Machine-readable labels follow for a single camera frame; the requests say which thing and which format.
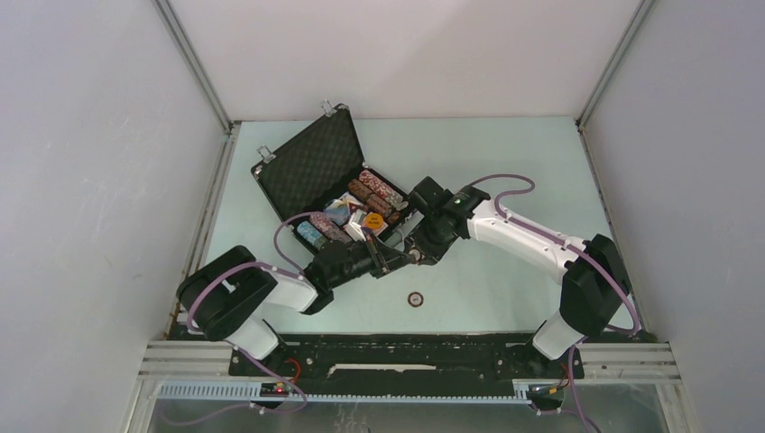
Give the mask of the orange big blind button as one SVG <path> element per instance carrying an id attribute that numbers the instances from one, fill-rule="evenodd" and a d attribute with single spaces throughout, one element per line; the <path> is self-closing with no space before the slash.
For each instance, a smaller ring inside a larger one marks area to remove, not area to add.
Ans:
<path id="1" fill-rule="evenodd" d="M 380 231 L 386 227 L 386 223 L 380 214 L 369 213 L 364 217 L 364 227 L 373 231 Z"/>

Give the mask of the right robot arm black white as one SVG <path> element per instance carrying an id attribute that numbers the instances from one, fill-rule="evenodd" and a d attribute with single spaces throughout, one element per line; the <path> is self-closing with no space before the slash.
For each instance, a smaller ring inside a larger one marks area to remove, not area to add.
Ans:
<path id="1" fill-rule="evenodd" d="M 626 308 L 633 336 L 642 329 L 631 301 L 631 281 L 615 242 L 596 235 L 590 240 L 565 235 L 504 207 L 502 192 L 495 197 L 470 183 L 456 193 L 423 179 L 409 202 L 423 218 L 405 238 L 405 249 L 416 264 L 433 265 L 457 239 L 494 245 L 544 271 L 561 287 L 558 310 L 535 332 L 524 356 L 530 373 L 547 377 L 561 356 L 588 337 L 614 330 L 611 321 Z"/>

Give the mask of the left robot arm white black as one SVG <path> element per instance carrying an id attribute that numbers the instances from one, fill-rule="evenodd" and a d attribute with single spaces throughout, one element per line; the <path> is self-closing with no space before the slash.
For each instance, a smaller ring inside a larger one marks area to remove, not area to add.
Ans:
<path id="1" fill-rule="evenodd" d="M 365 275 L 382 278 L 417 260 L 416 254 L 375 238 L 350 244 L 330 241 L 296 273 L 261 262 L 238 245 L 186 278 L 176 296 L 187 310 L 190 331 L 227 342 L 270 376 L 283 368 L 285 352 L 277 332 L 256 317 L 261 305 L 314 314 L 333 300 L 339 286 Z"/>

